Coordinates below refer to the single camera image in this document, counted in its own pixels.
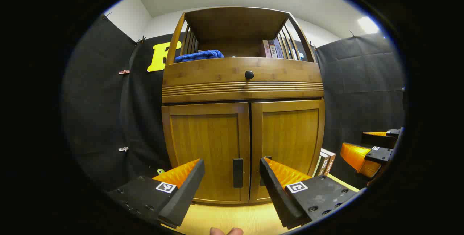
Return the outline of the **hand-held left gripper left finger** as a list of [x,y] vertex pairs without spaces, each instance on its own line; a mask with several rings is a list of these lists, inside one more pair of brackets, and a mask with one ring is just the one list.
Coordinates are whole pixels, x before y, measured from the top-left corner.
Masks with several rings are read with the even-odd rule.
[[153,225],[179,227],[204,177],[204,161],[196,159],[156,177],[139,176],[107,195],[131,214]]

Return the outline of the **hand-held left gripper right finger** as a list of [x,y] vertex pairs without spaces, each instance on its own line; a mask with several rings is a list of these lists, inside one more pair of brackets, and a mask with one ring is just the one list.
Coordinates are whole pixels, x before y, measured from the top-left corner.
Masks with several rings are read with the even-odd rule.
[[326,175],[312,178],[267,157],[260,159],[260,175],[280,222],[289,230],[320,223],[366,192]]

